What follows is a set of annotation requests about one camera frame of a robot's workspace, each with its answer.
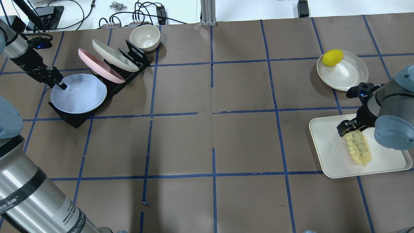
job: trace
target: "plate rim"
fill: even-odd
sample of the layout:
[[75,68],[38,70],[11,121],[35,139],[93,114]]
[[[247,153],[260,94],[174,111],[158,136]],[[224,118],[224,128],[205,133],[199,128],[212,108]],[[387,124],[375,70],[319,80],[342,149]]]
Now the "plate rim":
[[94,107],[93,109],[91,109],[91,110],[88,110],[88,111],[85,111],[85,112],[67,112],[67,111],[65,111],[65,110],[62,110],[61,108],[59,108],[58,106],[56,106],[56,104],[54,103],[54,101],[53,101],[53,97],[52,97],[52,92],[53,92],[53,90],[54,90],[54,88],[55,87],[57,87],[57,85],[55,85],[53,88],[52,88],[52,90],[51,90],[51,102],[52,102],[52,104],[57,108],[57,109],[59,109],[60,111],[62,111],[62,112],[66,112],[66,113],[70,113],[70,114],[83,114],[83,113],[86,113],[86,112],[90,112],[90,111],[92,111],[92,110],[94,110],[94,109],[96,109],[97,107],[99,107],[103,102],[104,102],[104,100],[106,99],[106,95],[108,94],[108,90],[107,90],[107,88],[106,88],[106,85],[103,83],[103,82],[101,82],[96,76],[94,76],[94,75],[90,75],[90,74],[72,74],[72,75],[69,75],[69,76],[67,76],[67,77],[64,77],[63,79],[65,79],[65,78],[68,78],[68,77],[72,77],[72,76],[75,76],[75,75],[87,75],[87,79],[96,79],[97,81],[98,81],[98,83],[101,83],[102,85],[104,85],[105,86],[105,97],[102,99],[102,101],[100,101],[100,103],[96,106],[96,107]]
[[[78,49],[78,55],[79,55],[79,57],[80,57],[80,59],[89,67],[89,68],[91,68],[93,71],[95,71],[95,72],[97,72],[100,76],[102,76],[102,77],[104,77],[105,79],[107,79],[107,80],[109,80],[109,81],[111,81],[111,82],[113,82],[113,83],[117,83],[117,84],[121,84],[121,83],[125,83],[125,79],[123,78],[123,77],[121,77],[121,75],[119,75],[118,73],[116,73],[108,64],[106,64],[106,63],[104,63],[103,61],[101,61],[101,60],[99,60],[97,57],[95,57],[93,54],[91,54],[90,52],[88,52],[88,51],[86,51],[86,50],[84,50],[84,49],[82,49],[82,48],[79,48]],[[89,56],[92,56],[92,57],[94,57],[94,58],[96,58],[99,62],[101,62],[102,63],[102,65],[104,65],[104,66],[107,66],[108,68],[109,68],[109,72],[107,71],[107,70],[105,70],[105,68],[104,67],[102,67],[101,65],[99,65],[98,63],[96,63],[96,62],[94,62]],[[84,61],[84,59],[87,59],[87,60],[89,60],[89,61],[91,61],[91,62],[93,62],[94,64],[96,64],[98,67],[95,67],[95,68],[92,68],[92,67],[90,67],[85,61]],[[111,73],[111,71],[113,71],[113,72],[115,72],[116,74],[118,74],[119,75],[119,77],[121,78],[119,78],[119,77],[116,77],[115,75],[113,75],[112,73]]]
[[138,70],[140,70],[138,68],[138,66],[136,66],[135,64],[132,63],[133,66],[124,63],[123,61],[117,59],[115,56],[113,56],[112,54],[110,54],[108,51],[106,51],[101,45],[99,45],[96,41],[98,41],[99,43],[101,43],[102,45],[108,47],[111,51],[120,54],[119,52],[117,52],[115,49],[105,45],[104,43],[102,43],[100,40],[97,39],[93,39],[92,40],[92,46],[95,49],[95,51],[97,53],[99,53],[99,55],[101,55],[104,59],[106,59],[107,61],[109,61],[110,63],[112,63],[113,65],[126,70],[128,72],[137,72]]
[[[357,55],[355,55],[355,54],[353,54],[353,53],[350,53],[350,52],[348,52],[348,51],[344,51],[344,50],[341,50],[343,53],[348,53],[348,54],[350,54],[351,56],[354,56],[354,57],[356,57],[356,58],[358,58],[361,62],[362,62],[362,64],[364,65],[364,67],[365,67],[365,70],[366,70],[366,73],[367,73],[367,77],[366,77],[366,80],[364,81],[364,82],[367,82],[368,81],[368,78],[369,78],[369,71],[368,71],[368,67],[366,67],[366,64],[365,64],[365,62],[361,59],[361,58],[359,58]],[[325,53],[324,54],[322,54],[322,56],[320,56],[319,57],[319,59],[318,59],[318,61],[316,62],[316,71],[318,72],[318,76],[319,76],[319,78],[322,80],[322,82],[324,83],[324,84],[326,84],[327,86],[329,86],[330,88],[332,88],[332,89],[335,89],[335,90],[338,90],[338,91],[348,91],[351,87],[348,87],[348,88],[346,88],[346,87],[344,87],[344,88],[342,88],[342,87],[338,87],[338,86],[334,86],[334,85],[332,85],[332,84],[329,84],[328,82],[326,82],[325,80],[324,80],[324,78],[322,78],[322,76],[320,75],[320,72],[319,72],[319,67],[318,67],[318,65],[319,65],[319,63],[320,63],[320,60],[322,59],[322,57],[323,57],[323,55],[325,55]]]

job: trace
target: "white tray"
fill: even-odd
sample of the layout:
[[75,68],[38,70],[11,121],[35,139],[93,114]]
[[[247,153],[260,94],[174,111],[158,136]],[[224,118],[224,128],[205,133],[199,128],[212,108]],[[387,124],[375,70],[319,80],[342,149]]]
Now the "white tray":
[[372,160],[366,165],[356,165],[348,154],[345,140],[337,131],[343,120],[351,120],[356,114],[315,118],[309,122],[309,130],[323,173],[330,178],[343,178],[383,172],[408,170],[412,159],[408,151],[381,146],[374,139],[374,128],[362,132],[371,151]]

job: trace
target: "white plate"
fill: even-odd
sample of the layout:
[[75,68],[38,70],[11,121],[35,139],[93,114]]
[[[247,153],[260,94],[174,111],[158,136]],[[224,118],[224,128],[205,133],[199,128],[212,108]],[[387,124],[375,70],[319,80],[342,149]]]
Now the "white plate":
[[106,44],[98,40],[92,40],[92,45],[94,49],[99,53],[99,55],[101,55],[104,59],[106,59],[116,67],[119,67],[129,72],[137,72],[139,70],[139,68],[129,59],[127,59],[121,53],[117,52],[111,47],[107,46]]
[[368,81],[368,69],[365,63],[356,55],[342,51],[343,59],[335,66],[328,67],[322,62],[323,55],[316,64],[319,77],[331,88],[348,91],[351,87]]
[[374,139],[374,128],[362,132],[371,151],[372,160],[366,166],[356,165],[348,154],[345,140],[336,127],[343,120],[351,120],[356,114],[315,118],[309,122],[309,130],[323,173],[330,178],[342,178],[383,172],[408,170],[412,160],[406,150],[394,150],[381,146]]
[[51,101],[60,111],[80,114],[94,110],[106,97],[106,86],[97,77],[89,74],[74,74],[62,79],[65,90],[55,85]]

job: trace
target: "food item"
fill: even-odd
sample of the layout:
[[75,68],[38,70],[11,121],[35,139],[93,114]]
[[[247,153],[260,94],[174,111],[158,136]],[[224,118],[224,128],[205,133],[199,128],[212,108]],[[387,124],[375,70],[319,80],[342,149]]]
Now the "food item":
[[339,49],[333,49],[326,52],[322,57],[322,63],[325,66],[335,66],[338,64],[342,58],[344,57],[344,54]]
[[371,153],[366,142],[366,137],[361,131],[351,131],[344,135],[348,152],[355,164],[364,165],[371,161]]

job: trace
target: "pink plate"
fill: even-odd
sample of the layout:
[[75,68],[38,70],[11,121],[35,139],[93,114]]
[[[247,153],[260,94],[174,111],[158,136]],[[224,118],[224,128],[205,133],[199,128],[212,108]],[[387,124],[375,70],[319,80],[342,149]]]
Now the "pink plate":
[[80,59],[85,62],[85,64],[91,68],[93,71],[97,72],[100,76],[106,78],[109,81],[114,83],[124,83],[125,79],[121,77],[117,72],[115,72],[108,64],[99,60],[94,55],[90,54],[84,49],[79,49],[78,54]]

